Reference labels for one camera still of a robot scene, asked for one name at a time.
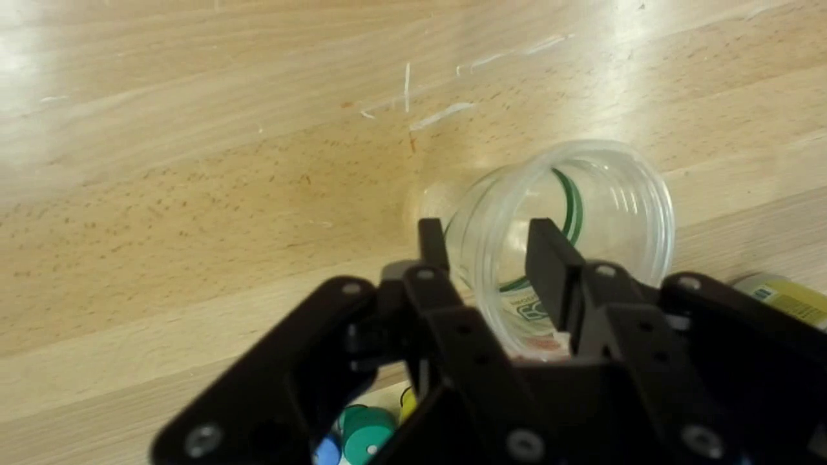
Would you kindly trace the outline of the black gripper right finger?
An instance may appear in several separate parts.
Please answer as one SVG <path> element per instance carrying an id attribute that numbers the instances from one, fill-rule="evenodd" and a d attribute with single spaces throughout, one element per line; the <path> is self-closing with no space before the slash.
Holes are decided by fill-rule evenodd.
<path id="1" fill-rule="evenodd" d="M 532 221 L 526 271 L 571 337 L 564 396 L 601 394 L 580 448 L 611 465 L 750 465 L 750 449 L 710 396 L 686 340 L 617 265 L 588 261 L 554 221 Z"/>

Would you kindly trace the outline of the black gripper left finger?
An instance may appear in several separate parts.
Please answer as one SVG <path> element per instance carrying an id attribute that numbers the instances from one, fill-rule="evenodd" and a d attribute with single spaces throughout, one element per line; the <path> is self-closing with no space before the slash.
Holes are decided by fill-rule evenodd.
<path id="1" fill-rule="evenodd" d="M 418 406 L 381 453 L 403 465 L 564 465 L 542 416 L 479 311 L 451 282 L 440 221 L 418 222 L 418 261 L 400 274 Z"/>

